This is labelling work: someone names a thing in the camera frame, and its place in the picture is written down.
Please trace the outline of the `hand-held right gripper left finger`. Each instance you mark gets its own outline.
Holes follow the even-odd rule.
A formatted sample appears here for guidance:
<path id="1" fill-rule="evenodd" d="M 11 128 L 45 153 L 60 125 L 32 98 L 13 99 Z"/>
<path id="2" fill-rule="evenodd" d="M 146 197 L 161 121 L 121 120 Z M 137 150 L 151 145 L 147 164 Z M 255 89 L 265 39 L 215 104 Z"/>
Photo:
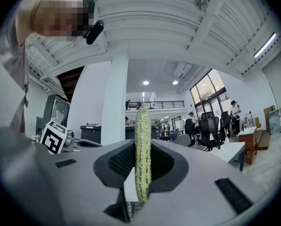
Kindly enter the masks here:
<path id="1" fill-rule="evenodd" d="M 130 174 L 134 141 L 37 158 L 60 210 L 61 226 L 128 226 L 124 182 Z"/>

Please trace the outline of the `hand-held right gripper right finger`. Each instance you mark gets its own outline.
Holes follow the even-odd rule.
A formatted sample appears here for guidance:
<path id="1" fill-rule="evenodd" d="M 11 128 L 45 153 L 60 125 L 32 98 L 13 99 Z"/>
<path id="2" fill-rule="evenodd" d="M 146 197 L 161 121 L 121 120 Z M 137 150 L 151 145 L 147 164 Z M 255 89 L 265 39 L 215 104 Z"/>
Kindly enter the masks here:
<path id="1" fill-rule="evenodd" d="M 135 226 L 243 226 L 264 207 L 263 188 L 212 153 L 153 140 L 183 156 L 189 165 L 184 180 L 172 191 L 150 194 L 148 202 L 133 220 Z M 228 178 L 251 201 L 237 214 L 215 181 Z"/>

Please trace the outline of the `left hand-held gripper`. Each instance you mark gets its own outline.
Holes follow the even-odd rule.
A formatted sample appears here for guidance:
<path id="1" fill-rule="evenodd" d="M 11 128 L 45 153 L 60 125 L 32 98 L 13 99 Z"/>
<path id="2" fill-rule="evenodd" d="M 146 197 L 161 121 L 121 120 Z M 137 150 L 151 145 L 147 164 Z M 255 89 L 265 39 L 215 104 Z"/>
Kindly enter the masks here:
<path id="1" fill-rule="evenodd" d="M 44 128 L 40 143 L 47 147 L 50 154 L 72 152 L 75 143 L 74 132 L 51 120 Z"/>

